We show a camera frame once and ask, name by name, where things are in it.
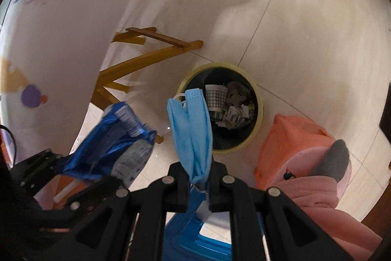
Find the blue plastic stool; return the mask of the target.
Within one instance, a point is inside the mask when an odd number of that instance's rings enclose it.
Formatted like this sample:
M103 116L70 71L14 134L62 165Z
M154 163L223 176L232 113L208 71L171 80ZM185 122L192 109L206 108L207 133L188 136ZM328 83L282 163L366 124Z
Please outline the blue plastic stool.
M162 260L231 260L231 245L200 234L204 225L196 211L206 194L192 188L185 213L176 213L164 231Z

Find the wooden table legs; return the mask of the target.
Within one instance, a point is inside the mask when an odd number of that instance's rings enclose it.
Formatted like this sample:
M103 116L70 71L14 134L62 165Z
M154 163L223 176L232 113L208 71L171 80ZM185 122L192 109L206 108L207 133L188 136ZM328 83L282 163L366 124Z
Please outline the wooden table legs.
M91 103L101 110L125 101L139 111L140 118L158 131L157 143L170 135L166 100L174 96L183 78L207 61L194 52L202 40L185 41L161 34L157 28L127 28L116 33L112 45L140 49L129 58L100 71Z

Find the checkered paper cup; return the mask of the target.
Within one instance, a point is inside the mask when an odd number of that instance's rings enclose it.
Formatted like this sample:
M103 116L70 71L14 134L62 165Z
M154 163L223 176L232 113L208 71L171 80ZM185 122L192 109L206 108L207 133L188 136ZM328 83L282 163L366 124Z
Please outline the checkered paper cup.
M228 89L223 85L206 85L206 104L210 111L222 111Z

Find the cartoon printed tablecloth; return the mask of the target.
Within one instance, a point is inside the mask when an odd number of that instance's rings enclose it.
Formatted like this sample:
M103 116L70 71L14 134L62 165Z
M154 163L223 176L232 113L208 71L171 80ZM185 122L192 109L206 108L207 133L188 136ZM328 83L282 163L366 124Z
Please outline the cartoon printed tablecloth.
M68 154L129 0L4 0L1 138L9 163Z

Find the orange pink plastic stool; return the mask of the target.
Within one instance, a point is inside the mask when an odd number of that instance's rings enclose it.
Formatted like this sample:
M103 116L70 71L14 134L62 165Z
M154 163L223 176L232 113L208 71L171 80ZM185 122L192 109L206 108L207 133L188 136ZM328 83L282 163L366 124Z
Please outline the orange pink plastic stool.
M345 141L309 119L277 114L254 171L258 189L344 194L351 178Z

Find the yellow rimmed trash bin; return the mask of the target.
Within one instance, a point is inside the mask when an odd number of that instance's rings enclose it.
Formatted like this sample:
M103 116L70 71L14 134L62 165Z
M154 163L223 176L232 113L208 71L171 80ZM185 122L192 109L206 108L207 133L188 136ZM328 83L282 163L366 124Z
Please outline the yellow rimmed trash bin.
M204 94L214 154L238 151L254 139L264 108L257 85L245 71L231 64L202 65L185 77L178 92L190 89Z

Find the light blue face mask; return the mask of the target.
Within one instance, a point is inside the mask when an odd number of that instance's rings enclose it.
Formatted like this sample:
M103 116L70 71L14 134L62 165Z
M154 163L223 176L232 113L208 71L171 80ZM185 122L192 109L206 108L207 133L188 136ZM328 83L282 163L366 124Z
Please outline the light blue face mask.
M167 102L176 154L190 183L206 190L212 163L213 134L201 89L190 89Z

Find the blue foil snack wrapper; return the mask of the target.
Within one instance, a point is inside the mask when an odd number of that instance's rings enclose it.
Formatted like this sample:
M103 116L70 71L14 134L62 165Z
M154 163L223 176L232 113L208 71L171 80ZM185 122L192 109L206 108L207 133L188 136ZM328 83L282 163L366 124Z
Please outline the blue foil snack wrapper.
M130 105L112 104L68 156L62 174L89 182L113 176L128 188L150 159L156 137L156 131L142 123Z

